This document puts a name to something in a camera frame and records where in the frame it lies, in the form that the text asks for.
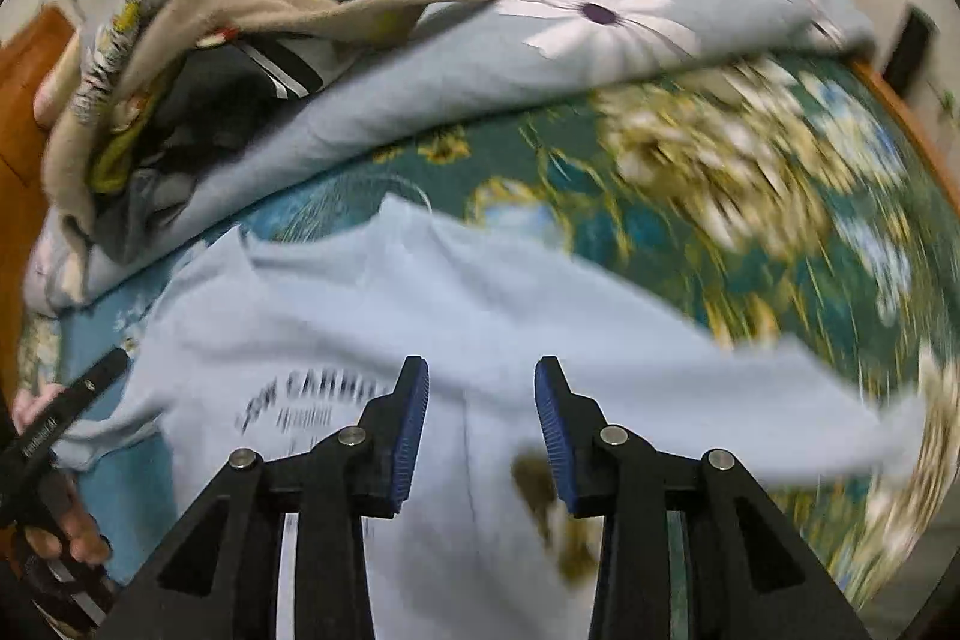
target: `beige garment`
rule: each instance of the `beige garment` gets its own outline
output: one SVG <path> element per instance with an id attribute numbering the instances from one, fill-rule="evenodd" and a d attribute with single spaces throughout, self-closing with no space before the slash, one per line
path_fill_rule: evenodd
<path id="1" fill-rule="evenodd" d="M 218 28 L 289 32 L 336 42 L 387 47 L 404 40 L 429 4 L 488 0 L 169 0 L 136 41 L 110 98 L 115 106 L 142 90 L 168 65 Z M 94 122 L 80 122 L 72 101 L 61 108 L 43 160 L 43 186 L 59 210 L 72 256 L 69 295 L 80 300 L 88 237 L 95 218 L 86 172 L 97 143 L 109 133 L 110 106 Z"/>

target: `floral pattern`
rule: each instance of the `floral pattern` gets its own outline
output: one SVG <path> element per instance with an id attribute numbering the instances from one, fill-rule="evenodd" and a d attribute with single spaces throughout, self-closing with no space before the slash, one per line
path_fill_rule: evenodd
<path id="1" fill-rule="evenodd" d="M 952 485 L 960 218 L 839 62 L 760 58 L 448 126 L 236 219 L 277 241 L 320 239 L 366 220 L 387 191 L 589 259 L 721 343 L 793 335 L 864 399 L 918 392 L 928 414 L 906 483 L 868 473 L 773 493 L 854 605 L 904 561 Z M 62 339 L 32 322 L 29 379 L 75 376 L 111 344 L 136 346 L 174 261 L 66 319 Z M 672 605 L 684 598 L 675 590 Z"/>
<path id="2" fill-rule="evenodd" d="M 621 78 L 651 56 L 661 64 L 678 60 L 677 52 L 695 55 L 700 45 L 689 28 L 651 13 L 668 9 L 669 0 L 501 0 L 502 15 L 562 20 L 526 39 L 551 59 L 585 46 L 592 82 Z"/>

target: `bed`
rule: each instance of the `bed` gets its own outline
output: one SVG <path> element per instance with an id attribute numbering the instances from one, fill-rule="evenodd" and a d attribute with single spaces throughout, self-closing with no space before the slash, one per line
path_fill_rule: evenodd
<path id="1" fill-rule="evenodd" d="M 848 58 L 865 52 L 868 39 L 856 12 L 843 0 L 803 4 L 800 28 L 789 20 L 776 35 L 754 31 L 727 42 L 726 52 L 712 52 L 719 66 L 660 76 L 654 64 L 649 78 L 637 70 L 621 80 L 587 69 L 573 78 L 525 74 L 511 82 L 503 67 L 461 55 L 435 83 L 422 81 L 417 75 L 432 63 L 425 53 L 452 58 L 480 41 L 478 33 L 488 37 L 486 46 L 512 46 L 499 29 L 479 28 L 488 9 L 428 14 L 408 49 L 371 62 L 342 90 L 315 101 L 333 114 L 331 107 L 353 105 L 357 84 L 375 94 L 377 74 L 395 70 L 392 84 L 406 87 L 374 109 L 388 115 L 392 100 L 402 106 L 411 92 L 452 78 L 454 89 L 445 88 L 439 106 L 413 103 L 406 114 L 389 116 L 389 125 L 370 122 L 361 142 L 334 134 L 326 152 L 294 166 L 274 159 L 284 175 L 272 175 L 269 185 L 256 178 L 240 185 L 262 172 L 259 164 L 221 167 L 150 253 L 123 266 L 91 256 L 82 309 L 64 309 L 56 263 L 37 263 L 58 256 L 48 230 L 31 270 L 37 280 L 28 301 L 37 312 L 21 340 L 23 381 L 68 380 L 114 344 L 136 357 L 152 302 L 170 276 L 234 223 L 263 239 L 307 242 L 363 223 L 384 194 L 397 194 L 597 263 L 721 343 L 792 333 L 865 399 L 882 403 L 904 389 L 922 394 L 928 426 L 905 485 L 862 474 L 774 490 L 859 608 L 905 559 L 956 470 L 960 202 L 904 107 L 869 67 Z M 837 52 L 843 57 L 830 54 Z M 456 73 L 471 67 L 472 76 L 458 82 Z M 367 106 L 342 126 L 371 114 Z M 294 113 L 278 127 L 289 131 L 298 121 Z M 230 194 L 227 202 L 209 196 L 222 193 Z M 215 210 L 203 208 L 213 201 Z M 58 319 L 39 312 L 50 309 L 61 311 Z M 89 415 L 109 415 L 120 392 Z M 175 520 L 169 469 L 154 437 L 111 453 L 80 479 L 85 503 L 112 540 L 109 571 L 119 581 Z"/>

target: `black device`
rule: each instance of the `black device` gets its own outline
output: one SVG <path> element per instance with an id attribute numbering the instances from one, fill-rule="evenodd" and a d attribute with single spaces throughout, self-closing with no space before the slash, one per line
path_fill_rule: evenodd
<path id="1" fill-rule="evenodd" d="M 408 357 L 391 395 L 368 402 L 357 426 L 309 453 L 265 463 L 235 451 L 112 605 L 96 640 L 274 640 L 287 512 L 299 512 L 296 640 L 373 640 L 361 518 L 391 518 L 406 499 L 428 385 L 426 362 Z M 555 357 L 536 365 L 534 385 L 560 499 L 575 516 L 605 519 L 590 640 L 671 636 L 668 510 L 685 517 L 690 640 L 868 640 L 813 552 L 731 453 L 699 461 L 659 453 L 573 394 Z M 5 456 L 22 453 L 28 434 Z M 5 637 L 53 637 L 22 603 L 4 604 L 0 627 L 6 620 L 18 632 Z"/>

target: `daisy print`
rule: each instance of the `daisy print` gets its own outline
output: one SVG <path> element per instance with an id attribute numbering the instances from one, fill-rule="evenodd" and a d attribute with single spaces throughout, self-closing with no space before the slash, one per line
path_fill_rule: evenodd
<path id="1" fill-rule="evenodd" d="M 501 15 L 556 20 L 524 40 L 551 60 L 575 50 L 589 54 L 589 78 L 601 85 L 639 73 L 650 65 L 678 60 L 678 52 L 696 55 L 697 35 L 659 14 L 669 0 L 501 0 Z"/>

